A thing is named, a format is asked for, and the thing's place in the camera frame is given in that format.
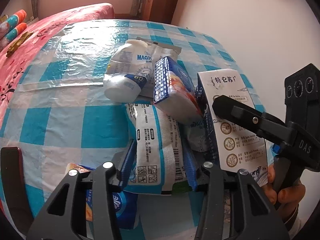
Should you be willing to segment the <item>person's right hand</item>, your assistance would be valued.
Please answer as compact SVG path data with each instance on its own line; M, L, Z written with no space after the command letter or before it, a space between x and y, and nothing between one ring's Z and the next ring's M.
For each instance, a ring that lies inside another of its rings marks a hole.
M298 204L305 196L305 185L299 181L296 185L282 189L279 193L276 193L272 187L276 173L274 171L273 164L268 167L268 182L261 188L266 194L269 201L274 205L279 202L282 206L278 209L278 213L283 220L288 220L292 214L296 211Z

